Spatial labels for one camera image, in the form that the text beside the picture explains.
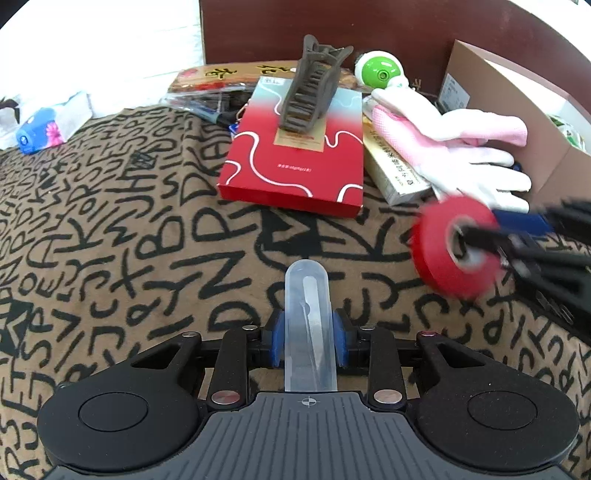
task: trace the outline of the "white wavy line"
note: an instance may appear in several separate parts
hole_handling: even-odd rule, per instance
[[[232,180],[236,175],[238,175],[242,166],[237,161],[233,160],[226,160],[224,163],[231,163],[232,165],[236,165],[237,168],[237,170],[232,175],[230,175],[230,178],[226,180],[226,185],[228,185],[230,183],[230,180]]]
[[[330,147],[330,148],[336,148],[337,145],[339,145],[339,134],[348,134],[351,135],[351,137],[353,137],[355,140],[357,140],[360,144],[363,145],[363,142],[359,139],[359,137],[355,134],[352,134],[351,132],[347,132],[347,130],[339,130],[336,135],[335,135],[335,144],[331,145],[330,144],[330,140],[328,135],[324,136],[324,139],[326,140],[326,144]]]
[[[354,103],[354,102],[355,102],[355,100],[357,100],[357,99],[360,99],[360,100],[361,100],[361,97],[360,97],[360,96],[352,96],[352,97],[349,99],[349,104],[348,104],[348,105],[345,105],[345,104],[344,104],[343,102],[341,102],[341,101],[340,101],[338,98],[334,98],[334,99],[333,99],[333,101],[334,101],[334,102],[339,102],[339,103],[340,103],[340,104],[341,104],[343,107],[345,107],[345,108],[351,108],[351,107],[353,106],[353,103]]]
[[[308,190],[306,187],[304,187],[303,185],[299,185],[298,183],[279,183],[278,181],[273,181],[271,179],[268,179],[267,177],[264,177],[262,174],[260,174],[258,172],[258,170],[255,168],[255,164],[254,164],[255,151],[256,151],[256,148],[258,147],[258,144],[259,144],[259,136],[255,132],[240,132],[237,136],[234,137],[234,141],[236,141],[236,139],[238,137],[241,137],[242,135],[248,135],[249,137],[252,137],[254,139],[254,143],[252,144],[251,152],[249,154],[248,160],[251,165],[251,170],[254,172],[254,174],[257,177],[259,177],[262,181],[270,183],[271,185],[277,185],[278,187],[296,187],[296,188],[302,189],[302,190],[304,190],[304,192],[306,192],[306,195],[308,197],[313,196],[312,192],[310,190]]]
[[[356,183],[348,183],[343,188],[341,188],[341,190],[339,192],[339,196],[336,198],[336,201],[339,203],[342,202],[343,198],[345,197],[345,192],[349,189],[363,190],[363,187],[361,185],[357,185]]]
[[[279,107],[280,103],[283,101],[283,97],[277,93],[275,90],[271,90],[270,88],[265,87],[262,83],[260,84],[260,87],[263,90],[266,90],[267,92],[271,92],[273,95],[277,95],[279,97],[279,101],[275,104],[275,106],[273,107],[273,111],[277,114],[277,115],[281,115],[278,111],[277,108]]]

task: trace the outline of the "pink glove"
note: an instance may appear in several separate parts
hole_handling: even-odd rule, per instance
[[[527,127],[516,116],[466,108],[442,115],[428,99],[410,88],[375,89],[372,97],[394,114],[408,118],[423,135],[436,141],[463,138],[475,147],[489,140],[502,140],[518,147],[527,142]]]
[[[528,203],[512,195],[527,191],[531,180],[510,168],[513,156],[489,147],[472,147],[461,141],[437,142],[423,135],[407,118],[394,115],[381,105],[372,111],[376,131],[415,171],[433,185],[438,197],[467,195],[488,205],[527,212]]]

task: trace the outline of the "pink flower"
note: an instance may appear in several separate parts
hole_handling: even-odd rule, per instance
[[[61,137],[60,129],[55,122],[49,122],[45,130],[47,134],[47,145],[46,147],[55,147],[64,143],[64,139]]]

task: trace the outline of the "crosshair marking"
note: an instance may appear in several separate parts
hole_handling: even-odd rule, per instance
[[[316,405],[318,402],[312,397],[306,397],[304,400],[301,401],[301,403],[302,405],[305,405],[306,407],[310,408]]]

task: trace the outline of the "brown box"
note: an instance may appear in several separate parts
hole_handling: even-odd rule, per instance
[[[567,92],[507,59],[458,40],[447,65],[439,101],[447,109],[475,108],[515,115],[525,122],[527,146],[494,142],[490,145],[509,151],[521,163],[532,181],[531,191],[524,196],[532,207],[557,203],[567,197],[590,198],[591,155],[568,142],[546,115],[553,112],[542,111],[540,103],[531,99],[535,94],[526,95],[524,85],[517,86],[518,78],[536,82],[550,96],[567,100],[568,107],[582,121],[580,128],[575,126],[583,138],[585,131],[591,131],[591,115]],[[589,147],[591,138],[586,140]]]

